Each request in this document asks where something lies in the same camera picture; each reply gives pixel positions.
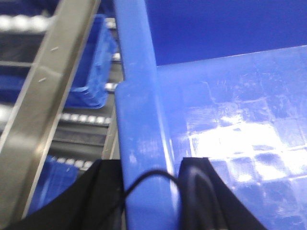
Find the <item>black cable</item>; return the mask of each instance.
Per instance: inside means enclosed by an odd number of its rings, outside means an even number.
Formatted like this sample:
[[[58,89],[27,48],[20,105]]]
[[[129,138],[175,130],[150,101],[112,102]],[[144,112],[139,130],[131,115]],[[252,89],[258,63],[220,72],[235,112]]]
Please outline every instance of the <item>black cable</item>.
[[[133,184],[126,190],[126,192],[124,193],[124,196],[108,211],[108,213],[99,221],[99,223],[97,224],[97,229],[100,229],[103,225],[103,223],[105,222],[105,220],[107,220],[112,214],[113,212],[120,206],[122,206],[125,203],[126,198],[131,194],[131,192],[146,178],[150,177],[150,176],[164,176],[166,178],[168,178],[169,180],[173,181],[177,188],[179,189],[179,194],[181,194],[181,186],[179,183],[179,180],[174,177],[173,175],[169,174],[166,171],[163,170],[151,170],[149,172],[145,172],[144,174],[142,174],[138,179],[136,179]]]
[[[174,177],[173,175],[169,174],[166,171],[163,170],[152,170],[149,172],[145,172],[144,174],[142,174],[140,177],[138,177],[133,184],[126,190],[126,192],[124,193],[123,197],[108,211],[108,213],[99,221],[99,223],[97,224],[97,229],[100,229],[102,227],[102,225],[104,224],[104,222],[115,212],[115,210],[119,207],[121,207],[122,205],[124,205],[126,198],[131,194],[131,192],[133,192],[133,190],[145,179],[147,179],[148,177],[151,176],[164,176],[166,178],[168,178],[169,180],[173,181],[178,190],[179,190],[179,195],[180,197],[184,194],[183,193],[183,189],[187,189],[187,191],[189,191],[189,188],[183,188],[183,186],[181,185],[180,181]],[[193,168],[193,174],[191,175],[192,178],[189,178],[190,183],[195,183],[196,182],[196,178],[200,177],[206,184],[207,189],[209,191],[209,194],[211,196],[211,201],[212,201],[212,213],[213,213],[213,222],[214,222],[214,229],[213,230],[219,230],[221,227],[221,224],[219,223],[218,220],[218,215],[219,215],[219,204],[214,192],[214,187],[209,179],[209,177],[207,175],[205,175],[201,170],[199,170],[197,167]],[[198,209],[199,207],[197,207],[199,204],[191,204],[191,202],[188,204],[189,208],[194,208],[198,211],[198,217],[202,222],[202,227],[204,229],[206,229],[205,227],[205,223],[204,223],[204,219],[201,218],[201,212]]]

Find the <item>metal rail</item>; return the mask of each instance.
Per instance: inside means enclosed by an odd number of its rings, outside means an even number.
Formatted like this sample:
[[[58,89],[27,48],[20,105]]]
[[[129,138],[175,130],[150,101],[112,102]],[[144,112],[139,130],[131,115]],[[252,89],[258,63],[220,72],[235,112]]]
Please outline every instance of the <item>metal rail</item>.
[[[102,159],[119,159],[118,129],[115,107],[113,108],[111,123],[106,134],[106,141],[102,151]]]
[[[0,139],[0,229],[26,213],[99,0],[63,0]]]

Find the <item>blue plastic crate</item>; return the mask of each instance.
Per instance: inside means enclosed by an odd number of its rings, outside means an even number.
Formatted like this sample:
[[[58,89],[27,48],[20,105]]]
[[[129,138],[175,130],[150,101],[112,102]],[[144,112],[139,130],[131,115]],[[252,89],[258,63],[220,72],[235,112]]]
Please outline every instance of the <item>blue plastic crate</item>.
[[[104,0],[101,1],[99,12],[103,12],[107,17],[115,18],[115,9],[114,9],[114,1],[113,0]]]
[[[270,230],[307,230],[307,2],[116,0],[124,183],[210,157]],[[178,195],[151,178],[128,228],[178,229]]]
[[[49,13],[53,14],[56,10],[59,0],[33,0],[36,5],[46,9]]]
[[[96,15],[80,60],[66,107],[100,108],[105,105],[107,92],[104,88],[117,44],[104,22],[105,17]],[[29,68],[0,68],[0,101],[15,102]]]
[[[28,211],[31,215],[63,193],[77,179],[78,168],[47,156]]]
[[[41,14],[43,9],[33,0],[0,0],[0,14],[33,16]]]

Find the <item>black wire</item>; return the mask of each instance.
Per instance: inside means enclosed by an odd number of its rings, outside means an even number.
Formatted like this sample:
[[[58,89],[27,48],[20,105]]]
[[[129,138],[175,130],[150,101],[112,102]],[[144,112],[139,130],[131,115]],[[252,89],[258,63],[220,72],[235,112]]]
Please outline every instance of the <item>black wire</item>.
[[[205,182],[204,184],[207,186],[207,189],[209,191],[209,195],[211,197],[210,201],[211,201],[211,205],[212,205],[212,217],[213,217],[213,225],[214,225],[214,230],[218,230],[221,229],[222,224],[219,222],[218,216],[220,215],[219,213],[219,203],[217,200],[217,197],[215,195],[215,190],[214,190],[214,186],[210,180],[210,178],[202,171],[200,170],[198,167],[192,167],[190,169],[190,172],[192,172],[193,174],[191,175],[192,178],[189,179],[189,181],[193,184],[193,186],[191,186],[190,188],[195,188],[195,183],[197,180],[197,177],[199,177],[203,182]],[[202,222],[202,225],[205,226],[205,222],[203,220],[203,218],[201,218],[201,214],[199,211],[199,202],[196,203],[196,207],[198,210],[198,215],[199,215],[199,220]]]
[[[169,174],[166,171],[163,170],[151,170],[149,172],[145,172],[144,174],[142,174],[137,180],[135,180],[133,182],[133,184],[126,190],[126,192],[124,193],[124,196],[108,211],[108,213],[98,222],[97,224],[97,228],[99,229],[100,227],[102,227],[102,225],[104,224],[104,222],[113,214],[113,212],[120,206],[122,206],[125,203],[126,198],[131,194],[131,192],[146,178],[150,177],[150,176],[164,176],[166,178],[168,178],[169,180],[173,181],[178,190],[179,190],[179,194],[181,195],[181,186],[179,183],[179,180],[174,177],[173,175]]]

